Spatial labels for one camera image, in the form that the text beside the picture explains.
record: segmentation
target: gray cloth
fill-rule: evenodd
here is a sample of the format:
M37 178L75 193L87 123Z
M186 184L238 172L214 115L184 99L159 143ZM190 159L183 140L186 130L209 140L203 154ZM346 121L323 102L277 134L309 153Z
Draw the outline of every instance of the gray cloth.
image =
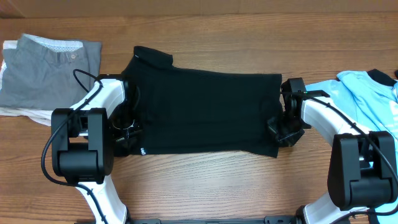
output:
M98 76L101 43L82 41L83 47L73 52L54 52L22 36L17 49L2 51L7 69L2 78L0 107L54 110L69 108L87 92L77 83L76 68ZM87 89L94 80L76 73Z

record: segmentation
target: blue cloth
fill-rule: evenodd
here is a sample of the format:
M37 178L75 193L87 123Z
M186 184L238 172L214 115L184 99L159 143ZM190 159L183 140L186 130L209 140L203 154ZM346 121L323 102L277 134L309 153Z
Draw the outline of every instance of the blue cloth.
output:
M307 91L327 92L339 109L353 118L358 124L373 131L388 131L395 139L398 158L398 83L385 86L369 77L367 72L345 71L337 74L340 80L327 80L307 85ZM377 212L389 212L398 201L385 204ZM388 217L378 217L380 224L398 223L398 213Z

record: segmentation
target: wooden table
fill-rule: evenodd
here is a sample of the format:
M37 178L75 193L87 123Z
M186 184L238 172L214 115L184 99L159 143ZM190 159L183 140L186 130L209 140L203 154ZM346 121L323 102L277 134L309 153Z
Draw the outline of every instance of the wooden table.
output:
M23 32L102 41L101 73L120 73L135 45L173 54L178 67L280 72L284 80L303 77L306 84L343 70L378 68L392 75L398 68L398 13L0 20L1 42ZM50 128L29 118L0 117L0 223L93 218L76 189L43 176L40 155L49 135ZM294 214L327 191L330 151L311 129L277 159L239 151L129 156L116 158L112 177L133 218ZM47 167L52 171L49 156Z

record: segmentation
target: gray waistband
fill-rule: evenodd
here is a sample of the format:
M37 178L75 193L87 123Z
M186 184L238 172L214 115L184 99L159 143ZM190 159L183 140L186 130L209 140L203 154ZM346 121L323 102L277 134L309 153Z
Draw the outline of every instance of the gray waistband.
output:
M55 64L70 63L73 60L87 58L86 51L83 47L72 52L54 52L25 36L22 36L18 40L17 49L27 50L36 54L39 58Z

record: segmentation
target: white fabric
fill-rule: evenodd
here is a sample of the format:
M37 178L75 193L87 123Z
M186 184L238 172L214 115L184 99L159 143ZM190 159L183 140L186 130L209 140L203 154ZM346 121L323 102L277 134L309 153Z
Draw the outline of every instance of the white fabric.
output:
M44 47L48 47L54 52L71 52L75 51L81 47L83 47L83 43L81 41L74 40L51 40L43 37L37 37L34 35L24 34L24 36L29 39L43 45ZM17 48L17 40L5 40L2 48L3 49L16 49ZM2 86L2 75L6 70L7 65L5 61L2 61L1 70L0 70L0 91ZM24 108L0 108L0 115L3 116L28 116L32 121L35 121L39 124L44 124L46 126L51 126L51 114L52 111L46 110L35 110L35 109L24 109Z

